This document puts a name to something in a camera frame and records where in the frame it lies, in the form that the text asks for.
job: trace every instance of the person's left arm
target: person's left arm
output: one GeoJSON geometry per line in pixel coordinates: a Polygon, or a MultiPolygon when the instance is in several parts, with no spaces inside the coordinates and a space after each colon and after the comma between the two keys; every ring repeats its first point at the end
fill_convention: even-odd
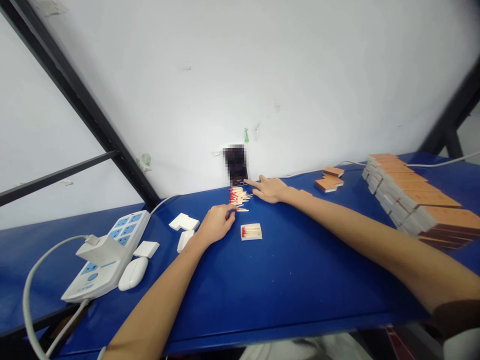
{"type": "Polygon", "coordinates": [[[222,239],[235,221],[234,205],[212,207],[178,257],[127,317],[106,348],[104,359],[159,359],[190,279],[204,251],[222,239]]]}

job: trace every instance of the power strip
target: power strip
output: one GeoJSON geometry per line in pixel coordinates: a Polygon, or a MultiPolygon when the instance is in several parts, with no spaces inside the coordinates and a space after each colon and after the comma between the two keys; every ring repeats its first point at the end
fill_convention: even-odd
{"type": "Polygon", "coordinates": [[[139,245],[149,220],[150,214],[145,210],[118,219],[108,234],[125,247],[125,256],[103,266],[87,262],[61,299],[67,303],[80,303],[83,299],[99,298],[115,289],[139,245]]]}

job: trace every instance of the white computer mouse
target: white computer mouse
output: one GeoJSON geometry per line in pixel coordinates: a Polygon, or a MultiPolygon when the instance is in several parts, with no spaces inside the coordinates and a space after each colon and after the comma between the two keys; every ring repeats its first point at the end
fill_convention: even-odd
{"type": "Polygon", "coordinates": [[[126,266],[125,271],[118,282],[118,289],[120,291],[125,291],[140,284],[148,264],[149,260],[143,256],[132,260],[126,266]]]}

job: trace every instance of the person's right arm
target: person's right arm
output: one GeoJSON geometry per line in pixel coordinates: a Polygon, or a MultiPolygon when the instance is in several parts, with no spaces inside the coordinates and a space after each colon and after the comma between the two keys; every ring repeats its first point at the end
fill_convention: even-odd
{"type": "Polygon", "coordinates": [[[480,300],[480,277],[443,252],[344,206],[287,186],[278,178],[245,180],[253,193],[287,203],[404,283],[426,310],[460,300],[480,300]]]}

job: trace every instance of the white wall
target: white wall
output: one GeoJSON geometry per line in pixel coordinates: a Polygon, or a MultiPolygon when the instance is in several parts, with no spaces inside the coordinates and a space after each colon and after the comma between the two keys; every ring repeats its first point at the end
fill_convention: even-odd
{"type": "MultiPolygon", "coordinates": [[[[458,129],[458,138],[464,155],[480,151],[480,104],[471,112],[458,129]]],[[[440,156],[449,157],[447,149],[444,148],[440,156]]],[[[466,159],[467,162],[480,165],[480,155],[466,159]]]]}
{"type": "MultiPolygon", "coordinates": [[[[0,192],[104,153],[33,55],[0,15],[0,192]]],[[[0,229],[142,200],[108,160],[0,207],[0,229]]]]}
{"type": "Polygon", "coordinates": [[[466,0],[59,0],[47,22],[161,196],[415,151],[480,54],[466,0]],[[255,141],[253,129],[259,125],[255,141]]]}

